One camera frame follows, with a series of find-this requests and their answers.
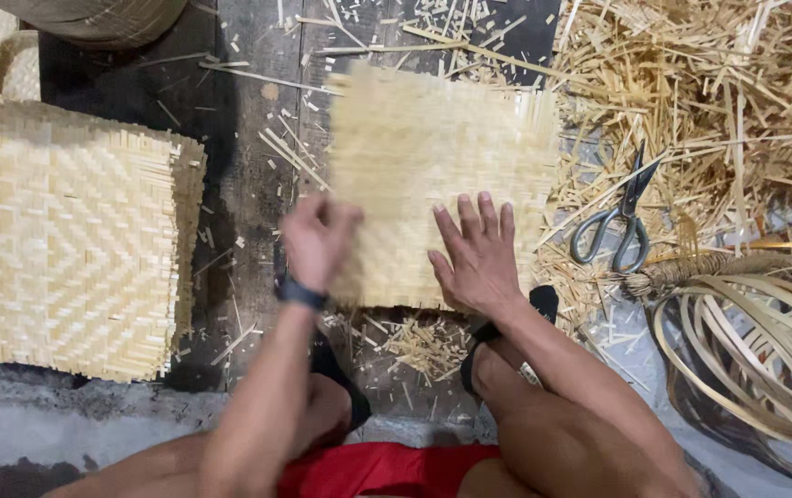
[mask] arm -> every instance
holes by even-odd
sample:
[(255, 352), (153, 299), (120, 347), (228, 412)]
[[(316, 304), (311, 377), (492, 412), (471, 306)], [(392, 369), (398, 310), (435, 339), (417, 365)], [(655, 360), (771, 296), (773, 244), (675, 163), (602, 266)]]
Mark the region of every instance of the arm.
[(479, 195), (481, 220), (466, 196), (459, 198), (458, 210), (460, 230), (444, 207), (434, 209), (453, 265), (441, 253), (429, 253), (446, 302), (488, 316), (550, 391), (609, 422), (677, 486), (693, 490), (681, 447), (645, 401), (523, 296), (512, 248), (512, 207), (501, 207), (499, 222), (490, 196), (483, 192)]
[[(321, 195), (298, 203), (280, 225), (295, 280), (326, 293), (360, 216), (356, 207), (334, 205)], [(202, 497), (275, 494), (306, 408), (307, 347), (314, 327), (314, 310), (294, 302), (281, 305), (275, 329), (264, 336), (205, 448)]]

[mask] scissors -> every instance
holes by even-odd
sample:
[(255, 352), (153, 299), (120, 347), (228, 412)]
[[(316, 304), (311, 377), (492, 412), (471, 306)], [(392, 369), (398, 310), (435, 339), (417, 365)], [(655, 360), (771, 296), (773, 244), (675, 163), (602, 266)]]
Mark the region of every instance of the scissors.
[[(636, 160), (632, 165), (633, 173), (637, 172), (642, 167), (642, 158), (644, 156), (645, 140), (642, 140), (642, 144), (636, 155)], [(648, 232), (645, 231), (645, 225), (636, 217), (636, 203), (638, 202), (638, 198), (642, 197), (642, 192), (645, 191), (645, 187), (651, 182), (651, 178), (654, 177), (657, 166), (660, 164), (661, 161), (657, 160), (653, 166), (633, 176), (632, 179), (626, 183), (626, 191), (623, 194), (623, 201), (621, 201), (620, 206), (610, 211), (599, 211), (580, 224), (578, 229), (574, 232), (574, 236), (571, 237), (571, 256), (577, 260), (578, 263), (586, 264), (592, 261), (596, 254), (599, 253), (599, 248), (601, 247), (602, 239), (605, 237), (605, 230), (608, 224), (614, 218), (620, 216), (626, 220), (626, 234), (623, 236), (620, 247), (617, 248), (617, 252), (614, 254), (611, 268), (622, 275), (629, 275), (638, 271), (642, 263), (645, 262), (645, 258), (648, 256), (651, 244), (648, 239)], [(580, 255), (580, 241), (584, 237), (584, 233), (589, 230), (590, 225), (597, 221), (600, 221), (601, 224), (599, 228), (596, 229), (596, 235), (592, 240), (592, 247), (590, 248), (589, 254), (582, 256)], [(623, 256), (630, 247), (630, 243), (632, 243), (633, 233), (638, 235), (638, 256), (636, 256), (636, 260), (630, 266), (622, 266)]]

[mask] scissor handle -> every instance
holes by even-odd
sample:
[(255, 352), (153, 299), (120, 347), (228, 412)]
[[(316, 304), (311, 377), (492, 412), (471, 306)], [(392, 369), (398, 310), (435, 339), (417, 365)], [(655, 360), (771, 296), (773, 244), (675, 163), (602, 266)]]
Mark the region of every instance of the scissor handle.
[[(590, 216), (584, 220), (584, 222), (581, 223), (578, 229), (574, 232), (574, 236), (571, 237), (571, 257), (581, 264), (587, 264), (592, 261), (592, 258), (595, 258), (596, 254), (599, 253), (599, 248), (601, 247), (602, 239), (605, 238), (605, 230), (608, 228), (608, 224), (618, 214), (620, 214), (620, 209), (615, 207), (610, 211), (599, 211), (598, 213), (595, 213), (593, 216)], [(589, 230), (592, 223), (597, 221), (600, 221), (601, 224), (599, 225), (599, 228), (596, 229), (595, 237), (592, 238), (590, 251), (585, 256), (582, 256), (580, 255), (580, 239), (584, 237), (584, 233)]]
[[(599, 211), (582, 222), (580, 226), (578, 226), (578, 229), (574, 232), (574, 236), (571, 237), (571, 257), (581, 264), (588, 264), (591, 262), (592, 259), (596, 257), (596, 254), (599, 253), (602, 240), (605, 238), (605, 232), (608, 228), (608, 224), (619, 214), (620, 208), (616, 207), (610, 211)], [(590, 251), (586, 255), (581, 255), (580, 241), (583, 238), (584, 233), (586, 233), (586, 231), (590, 229), (590, 226), (596, 222), (599, 222), (600, 225), (599, 228), (596, 229), (596, 235), (592, 238)], [(637, 272), (638, 269), (642, 267), (642, 263), (645, 262), (645, 258), (648, 257), (648, 251), (651, 250), (648, 232), (645, 230), (645, 225), (642, 223), (642, 221), (635, 216), (631, 216), (627, 218), (626, 225), (626, 234), (623, 236), (623, 240), (621, 241), (620, 246), (617, 248), (617, 252), (614, 253), (613, 261), (611, 263), (611, 268), (621, 275), (629, 275), (631, 273)], [(623, 262), (623, 256), (626, 255), (627, 249), (630, 248), (634, 234), (638, 236), (639, 244), (636, 260), (629, 266), (621, 266), (621, 263)]]
[[(623, 256), (626, 255), (626, 250), (629, 249), (630, 243), (632, 243), (633, 233), (638, 235), (638, 255), (630, 266), (622, 267), (621, 262), (623, 262)], [(645, 225), (637, 217), (631, 216), (626, 220), (626, 235), (623, 236), (620, 247), (618, 247), (617, 252), (614, 253), (611, 269), (621, 275), (636, 273), (638, 269), (642, 267), (642, 263), (645, 262), (645, 258), (648, 257), (648, 251), (650, 250), (651, 241), (648, 239), (648, 232), (645, 230)]]

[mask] watch strap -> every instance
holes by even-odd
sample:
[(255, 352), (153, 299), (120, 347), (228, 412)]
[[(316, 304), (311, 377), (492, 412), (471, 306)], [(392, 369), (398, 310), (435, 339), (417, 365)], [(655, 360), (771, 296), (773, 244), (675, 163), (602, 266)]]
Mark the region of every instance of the watch strap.
[(292, 278), (291, 274), (286, 274), (284, 278), (279, 278), (277, 281), (279, 285), (276, 287), (276, 298), (279, 301), (297, 301), (316, 311), (322, 311), (325, 308), (328, 296), (307, 289), (301, 282)]

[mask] scissor blade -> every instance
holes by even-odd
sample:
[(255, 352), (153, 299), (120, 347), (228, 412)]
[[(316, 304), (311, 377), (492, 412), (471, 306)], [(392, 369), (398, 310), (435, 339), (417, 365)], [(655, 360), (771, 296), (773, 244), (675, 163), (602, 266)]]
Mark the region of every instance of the scissor blade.
[[(632, 171), (636, 172), (645, 164), (645, 140), (642, 140), (641, 146), (638, 148), (638, 154), (636, 155), (636, 160), (633, 163)], [(631, 179), (627, 182), (626, 185), (626, 193), (623, 195), (623, 203), (621, 203), (621, 214), (624, 216), (635, 216), (636, 215), (636, 203), (638, 199), (642, 197), (642, 192), (645, 191), (645, 188), (651, 183), (651, 179), (655, 176), (655, 171), (657, 170), (657, 166), (661, 164), (660, 160), (645, 169), (645, 171), (636, 175), (635, 178)]]

